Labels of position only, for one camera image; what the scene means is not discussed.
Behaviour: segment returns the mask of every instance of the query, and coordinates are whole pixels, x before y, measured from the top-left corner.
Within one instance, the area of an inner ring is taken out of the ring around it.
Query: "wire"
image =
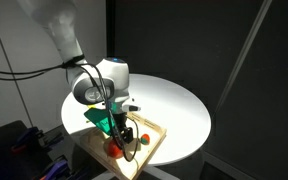
[[[135,157],[135,154],[136,154],[136,151],[137,151],[137,147],[138,147],[138,141],[139,141],[139,140],[138,140],[139,132],[138,132],[138,125],[137,125],[137,123],[132,120],[132,121],[135,123],[135,126],[136,126],[137,139],[136,139],[136,144],[135,144],[134,153],[133,153],[132,157],[129,159],[129,158],[127,157],[127,155],[126,155],[126,152],[125,152],[125,143],[124,143],[124,141],[123,141],[123,138],[122,138],[122,135],[121,135],[120,131],[118,130],[118,127],[117,127],[117,126],[114,126],[114,127],[115,127],[115,131],[114,131],[114,129],[113,129],[113,123],[112,123],[112,122],[114,122],[114,124],[116,124],[116,122],[115,122],[115,120],[114,120],[112,111],[111,111],[111,109],[110,109],[110,107],[109,107],[109,102],[108,102],[106,87],[105,87],[105,85],[104,85],[104,80],[103,80],[102,74],[101,74],[101,72],[98,70],[98,68],[97,68],[95,65],[93,65],[93,64],[87,63],[87,64],[82,64],[82,65],[89,65],[89,66],[95,68],[95,70],[96,70],[96,72],[97,72],[97,74],[98,74],[98,76],[99,76],[99,80],[100,80],[102,89],[103,89],[103,91],[99,91],[99,92],[100,92],[100,93],[103,93],[103,95],[101,94],[102,97],[104,96],[104,99],[103,99],[103,100],[104,100],[104,102],[105,102],[105,109],[107,110],[107,118],[108,118],[108,121],[109,121],[109,123],[108,123],[108,124],[109,124],[109,127],[110,127],[110,129],[111,129],[111,135],[113,136],[113,139],[114,139],[114,141],[116,142],[116,144],[118,145],[118,147],[119,147],[120,149],[122,149],[123,156],[124,156],[125,160],[128,161],[128,162],[132,161],[132,160],[134,159],[134,157]]]
[[[58,68],[61,68],[61,67],[62,67],[62,64],[56,65],[56,66],[53,66],[53,67],[49,67],[49,68],[40,69],[40,70],[28,71],[28,72],[5,72],[5,71],[0,71],[0,74],[7,74],[7,75],[28,75],[28,74],[36,74],[36,73],[39,73],[39,72],[50,71],[50,70],[58,69]]]
[[[95,85],[95,87],[97,88],[98,92],[100,92],[100,95],[101,95],[101,98],[104,100],[105,98],[103,97],[103,94],[100,90],[100,87],[98,86],[97,82],[95,81],[95,79],[93,78],[93,76],[82,66],[82,65],[79,65],[77,67],[83,69],[87,74],[88,76],[90,77],[92,83]]]
[[[35,75],[32,75],[32,76],[23,77],[23,78],[0,78],[0,80],[2,80],[2,81],[21,81],[21,80],[35,78],[37,76],[43,75],[46,72],[41,72],[41,73],[38,73],[38,74],[35,74]]]

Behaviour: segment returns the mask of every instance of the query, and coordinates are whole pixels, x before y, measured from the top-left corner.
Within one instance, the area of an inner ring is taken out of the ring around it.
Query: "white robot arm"
[[[18,0],[22,9],[36,21],[52,38],[64,63],[86,64],[83,52],[74,32],[76,7],[71,0]],[[116,114],[129,110],[131,102],[128,86],[127,64],[117,58],[103,59],[97,66],[104,79],[106,92],[111,102],[116,103]],[[100,84],[95,68],[85,67]],[[67,68],[67,81],[76,100],[82,104],[96,104],[103,101],[97,87],[84,69],[75,66]]]

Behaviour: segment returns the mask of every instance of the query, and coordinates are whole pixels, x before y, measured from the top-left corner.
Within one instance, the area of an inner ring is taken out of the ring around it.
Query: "round white table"
[[[211,130],[210,115],[204,104],[187,89],[161,78],[130,74],[129,93],[141,106],[141,111],[136,113],[167,129],[166,138],[149,165],[182,160],[206,141]],[[84,112],[87,109],[75,100],[72,93],[62,106],[63,125],[77,144],[80,136],[94,127],[92,123],[85,123]]]

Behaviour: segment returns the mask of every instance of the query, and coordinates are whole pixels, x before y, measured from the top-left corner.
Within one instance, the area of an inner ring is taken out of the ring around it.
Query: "wooden tray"
[[[115,174],[119,179],[136,179],[141,173],[143,168],[147,165],[149,160],[152,158],[159,145],[162,143],[166,136],[166,129],[158,126],[157,124],[139,116],[136,113],[127,113],[127,127],[133,128],[134,140],[126,147],[126,154],[128,157],[134,153],[136,137],[135,121],[139,129],[139,138],[143,134],[150,136],[150,144],[143,145],[138,143],[138,148],[134,159],[128,162],[124,157],[115,159],[107,156],[104,150],[104,143],[110,138],[98,128],[94,127],[90,129],[80,139],[81,146],[98,162],[100,162],[109,171]]]

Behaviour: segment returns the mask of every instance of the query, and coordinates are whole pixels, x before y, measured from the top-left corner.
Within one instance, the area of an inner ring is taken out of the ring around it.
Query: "green object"
[[[116,111],[117,111],[117,105],[116,105],[116,103],[110,102],[110,104],[111,104],[111,111],[112,111],[112,113],[113,113],[113,114],[116,113]]]
[[[108,124],[107,111],[105,109],[90,108],[84,113],[84,116],[105,134],[111,135],[111,128]]]
[[[141,138],[141,143],[144,144],[144,145],[147,145],[149,142],[148,142],[147,139]]]

